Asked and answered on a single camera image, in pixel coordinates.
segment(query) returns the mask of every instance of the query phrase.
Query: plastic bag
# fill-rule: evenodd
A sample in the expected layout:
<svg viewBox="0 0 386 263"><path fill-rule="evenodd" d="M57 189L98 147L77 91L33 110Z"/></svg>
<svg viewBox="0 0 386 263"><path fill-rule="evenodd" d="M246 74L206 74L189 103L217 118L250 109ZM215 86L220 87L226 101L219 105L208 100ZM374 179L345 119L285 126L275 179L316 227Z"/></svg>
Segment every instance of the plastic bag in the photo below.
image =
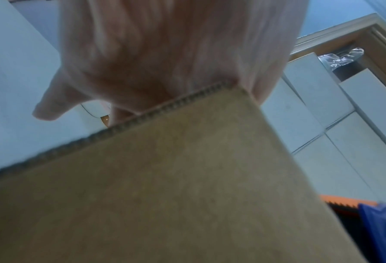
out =
<svg viewBox="0 0 386 263"><path fill-rule="evenodd" d="M361 48L355 48L352 49L348 54L345 54L341 57L339 57L336 54L326 54L318 56L322 64L326 67L329 71L334 71L335 69L347 65L349 63L352 63L353 61L356 61L358 58L363 56L365 51Z"/></svg>

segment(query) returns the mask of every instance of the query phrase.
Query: blue plastic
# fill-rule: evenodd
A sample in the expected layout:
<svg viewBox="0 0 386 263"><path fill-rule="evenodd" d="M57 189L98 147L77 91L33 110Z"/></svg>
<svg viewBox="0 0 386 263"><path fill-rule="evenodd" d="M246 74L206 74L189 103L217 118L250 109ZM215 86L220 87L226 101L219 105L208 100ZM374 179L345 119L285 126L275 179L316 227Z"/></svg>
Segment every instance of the blue plastic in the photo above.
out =
<svg viewBox="0 0 386 263"><path fill-rule="evenodd" d="M386 263L386 205L377 207L360 204L359 213L369 232L382 263Z"/></svg>

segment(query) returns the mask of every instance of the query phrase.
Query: white box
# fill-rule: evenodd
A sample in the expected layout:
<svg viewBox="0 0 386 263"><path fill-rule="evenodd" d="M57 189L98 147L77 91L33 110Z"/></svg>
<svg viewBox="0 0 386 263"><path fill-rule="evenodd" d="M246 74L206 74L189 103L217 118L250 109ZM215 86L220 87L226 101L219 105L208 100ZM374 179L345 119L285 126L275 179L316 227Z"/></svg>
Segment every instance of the white box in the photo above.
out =
<svg viewBox="0 0 386 263"><path fill-rule="evenodd" d="M323 133L323 128L283 79L261 106L290 153Z"/></svg>
<svg viewBox="0 0 386 263"><path fill-rule="evenodd" d="M324 128L354 111L315 53L291 61L284 73L291 88Z"/></svg>
<svg viewBox="0 0 386 263"><path fill-rule="evenodd" d="M304 147L294 159L319 194L378 200L326 135Z"/></svg>
<svg viewBox="0 0 386 263"><path fill-rule="evenodd" d="M386 87L369 69L340 84L358 113L386 143Z"/></svg>
<svg viewBox="0 0 386 263"><path fill-rule="evenodd" d="M379 200L386 202L386 145L379 136L357 113L326 134Z"/></svg>

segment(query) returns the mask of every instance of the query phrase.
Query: cardboard flap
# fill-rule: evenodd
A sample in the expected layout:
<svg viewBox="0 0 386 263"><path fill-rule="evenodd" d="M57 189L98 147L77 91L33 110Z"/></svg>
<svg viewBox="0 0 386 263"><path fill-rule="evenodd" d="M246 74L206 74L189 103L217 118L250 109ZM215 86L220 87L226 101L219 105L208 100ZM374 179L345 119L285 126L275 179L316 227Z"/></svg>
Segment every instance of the cardboard flap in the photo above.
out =
<svg viewBox="0 0 386 263"><path fill-rule="evenodd" d="M216 85L0 171L0 262L363 262L259 108Z"/></svg>

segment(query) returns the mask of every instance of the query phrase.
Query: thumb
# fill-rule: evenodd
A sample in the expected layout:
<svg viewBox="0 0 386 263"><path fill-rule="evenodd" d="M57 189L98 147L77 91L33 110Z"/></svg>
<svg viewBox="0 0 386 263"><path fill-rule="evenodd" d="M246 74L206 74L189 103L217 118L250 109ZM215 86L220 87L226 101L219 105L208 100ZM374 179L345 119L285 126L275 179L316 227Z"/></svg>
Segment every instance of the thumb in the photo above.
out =
<svg viewBox="0 0 386 263"><path fill-rule="evenodd" d="M36 105L33 116L40 120L56 120L71 108L89 100L89 96L67 83L62 69L59 69L42 100Z"/></svg>

